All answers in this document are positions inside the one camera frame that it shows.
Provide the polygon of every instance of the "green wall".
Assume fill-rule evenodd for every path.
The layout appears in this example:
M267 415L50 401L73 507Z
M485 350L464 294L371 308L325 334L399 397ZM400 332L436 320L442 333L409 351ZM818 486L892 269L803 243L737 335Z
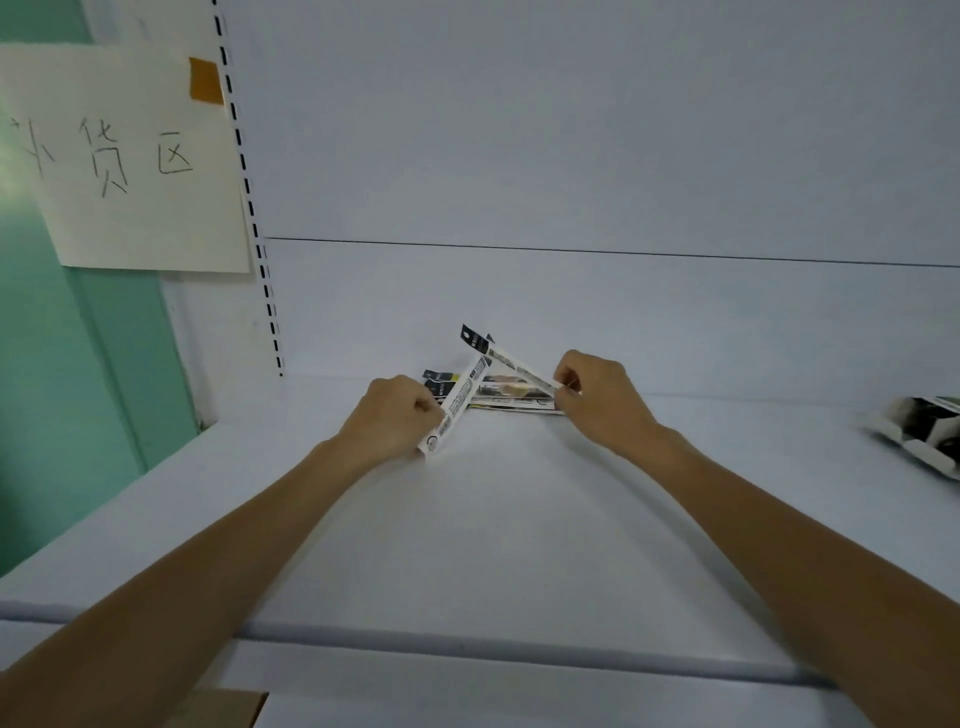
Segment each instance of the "green wall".
M5 0L11 40L88 33L76 0ZM0 125L0 574L197 434L156 273L62 268L19 154Z

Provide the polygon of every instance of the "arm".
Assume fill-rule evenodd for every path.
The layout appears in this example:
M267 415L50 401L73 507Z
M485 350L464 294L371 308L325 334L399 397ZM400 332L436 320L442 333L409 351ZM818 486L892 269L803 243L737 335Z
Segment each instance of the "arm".
M0 725L160 723L337 498L442 418L423 385L375 380L339 434L292 471L0 675Z
M879 728L960 725L960 605L658 424L617 362L568 352L554 378L570 421L675 498Z

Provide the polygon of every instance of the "product package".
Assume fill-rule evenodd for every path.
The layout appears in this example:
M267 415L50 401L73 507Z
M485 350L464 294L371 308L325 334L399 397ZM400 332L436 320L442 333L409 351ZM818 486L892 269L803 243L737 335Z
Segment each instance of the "product package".
M506 353L489 335L482 337L464 326L460 337L476 351L466 369L423 372L423 384L444 410L444 420L419 445L425 454L440 448L468 408L563 415L553 399L562 386L559 382Z
M900 397L881 414L867 418L866 426L960 480L960 398Z

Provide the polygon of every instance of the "hand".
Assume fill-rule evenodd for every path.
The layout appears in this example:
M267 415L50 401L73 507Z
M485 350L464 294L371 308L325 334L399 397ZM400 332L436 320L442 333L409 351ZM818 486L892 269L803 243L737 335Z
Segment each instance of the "hand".
M405 455L444 419L430 390L408 376L374 379L337 438L370 468Z
M553 378L565 385L557 391L556 402L567 418L597 445L622 457L653 446L668 431L650 413L618 361L571 350Z

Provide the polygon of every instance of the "forearm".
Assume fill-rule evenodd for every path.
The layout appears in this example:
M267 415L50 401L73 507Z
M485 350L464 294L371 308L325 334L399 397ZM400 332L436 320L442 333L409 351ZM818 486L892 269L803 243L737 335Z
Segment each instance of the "forearm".
M0 723L156 724L366 467L339 442L317 446L14 665L0 678Z
M626 453L878 726L957 720L960 606L663 430Z

